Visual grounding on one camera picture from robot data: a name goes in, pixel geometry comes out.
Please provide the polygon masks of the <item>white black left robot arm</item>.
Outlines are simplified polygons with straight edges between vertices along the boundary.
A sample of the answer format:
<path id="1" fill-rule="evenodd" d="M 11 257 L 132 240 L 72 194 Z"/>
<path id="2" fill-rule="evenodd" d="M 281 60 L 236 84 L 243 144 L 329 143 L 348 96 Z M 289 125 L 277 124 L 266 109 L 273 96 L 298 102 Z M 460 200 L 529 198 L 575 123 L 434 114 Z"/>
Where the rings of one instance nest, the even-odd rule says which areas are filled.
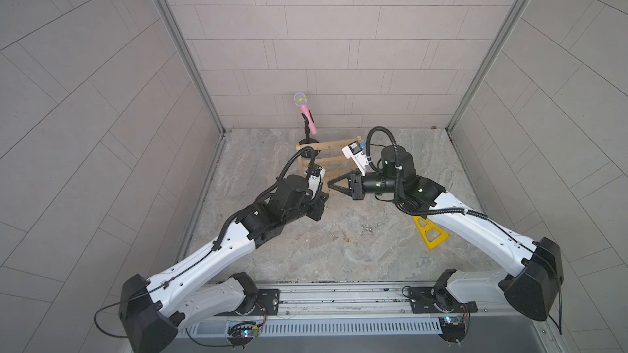
<path id="1" fill-rule="evenodd" d="M 319 221 L 329 198 L 322 189 L 323 176 L 314 148 L 298 150 L 275 183 L 228 217 L 215 239 L 148 279 L 140 275 L 127 279 L 116 305 L 122 337 L 132 350 L 161 352 L 188 325 L 211 315 L 251 311 L 258 288 L 245 272 L 214 287 L 206 283 L 277 237 L 287 224 L 301 217 Z"/>

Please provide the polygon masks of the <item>wooden jewelry display stand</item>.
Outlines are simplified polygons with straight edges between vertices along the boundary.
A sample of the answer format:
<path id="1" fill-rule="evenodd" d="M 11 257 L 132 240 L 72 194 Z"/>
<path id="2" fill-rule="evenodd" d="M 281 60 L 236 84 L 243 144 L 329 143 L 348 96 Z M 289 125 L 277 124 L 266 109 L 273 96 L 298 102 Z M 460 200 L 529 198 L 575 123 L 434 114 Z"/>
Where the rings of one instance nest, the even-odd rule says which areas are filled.
<path id="1" fill-rule="evenodd" d="M 362 143 L 362 137 L 356 136 L 333 142 L 317 142 L 308 144 L 317 152 L 315 163 L 325 168 L 325 175 L 322 179 L 323 189 L 328 190 L 327 183 L 343 174 L 350 173 L 358 167 L 351 158 L 344 155 L 342 149 L 353 142 Z"/>

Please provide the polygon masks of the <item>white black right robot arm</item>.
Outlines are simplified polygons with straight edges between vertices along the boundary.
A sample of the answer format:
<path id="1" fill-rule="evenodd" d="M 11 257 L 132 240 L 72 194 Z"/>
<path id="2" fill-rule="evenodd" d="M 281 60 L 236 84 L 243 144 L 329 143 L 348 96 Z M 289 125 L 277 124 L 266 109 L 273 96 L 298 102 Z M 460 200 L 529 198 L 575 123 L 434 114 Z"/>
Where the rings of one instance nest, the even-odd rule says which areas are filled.
<path id="1" fill-rule="evenodd" d="M 381 150 L 380 164 L 371 158 L 371 137 L 377 132 L 390 141 Z M 368 194 L 377 199 L 390 194 L 389 202 L 398 211 L 453 231 L 499 265 L 488 272 L 445 271 L 433 288 L 435 294 L 445 291 L 460 303 L 508 303 L 531 320 L 551 318 L 553 305 L 562 302 L 564 283 L 561 249 L 554 240 L 534 240 L 504 227 L 471 209 L 436 181 L 418 175 L 411 153 L 385 127 L 373 127 L 365 142 L 352 142 L 342 151 L 356 169 L 340 176 L 347 186 L 331 179 L 330 189 L 354 200 L 363 200 Z"/>

